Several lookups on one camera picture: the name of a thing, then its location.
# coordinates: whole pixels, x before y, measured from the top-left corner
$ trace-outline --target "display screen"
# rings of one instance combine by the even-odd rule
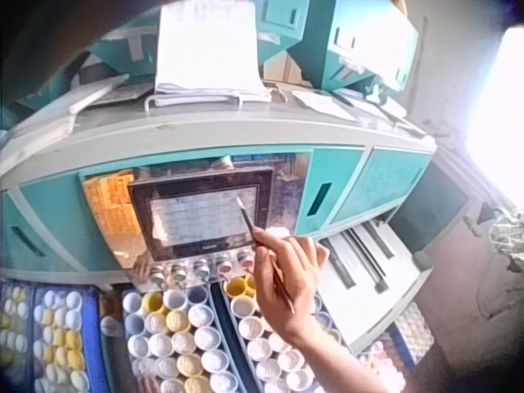
[[[149,200],[153,234],[162,246],[202,242],[247,232],[240,197],[254,220],[257,187]]]

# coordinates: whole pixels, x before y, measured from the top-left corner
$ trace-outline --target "teal cabinet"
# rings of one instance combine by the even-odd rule
[[[311,0],[304,38],[289,52],[316,88],[332,91],[378,75],[398,91],[417,39],[390,0]]]
[[[2,268],[74,272],[33,230],[11,197],[2,194]]]
[[[354,173],[364,149],[314,149],[295,233],[318,231]]]
[[[49,232],[89,271],[120,270],[89,209],[76,173],[20,187]]]
[[[407,196],[430,161],[431,154],[374,149],[332,222],[354,218]]]

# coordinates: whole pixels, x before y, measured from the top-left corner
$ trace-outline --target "hand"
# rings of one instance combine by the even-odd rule
[[[318,328],[318,323],[309,315],[309,307],[329,251],[310,237],[279,239],[260,228],[255,228],[253,237],[259,243],[255,250],[254,276],[260,311],[283,340],[300,347]],[[272,258],[276,258],[282,270],[294,314],[286,306],[285,295],[278,293],[273,285],[273,275],[277,272]]]

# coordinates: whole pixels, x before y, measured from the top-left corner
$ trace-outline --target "paper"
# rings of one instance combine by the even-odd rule
[[[311,109],[325,113],[326,115],[336,116],[344,120],[356,121],[356,118],[348,113],[344,108],[338,106],[330,96],[321,96],[317,93],[293,91],[293,95],[301,100]]]
[[[163,6],[155,91],[189,97],[245,93],[250,101],[268,101],[258,71],[255,5],[188,0]]]

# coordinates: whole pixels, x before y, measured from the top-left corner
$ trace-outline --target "forearm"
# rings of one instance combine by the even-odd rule
[[[295,347],[304,355],[325,391],[330,393],[383,393],[386,388],[378,377],[365,368],[322,328],[309,326],[309,339],[299,340]]]

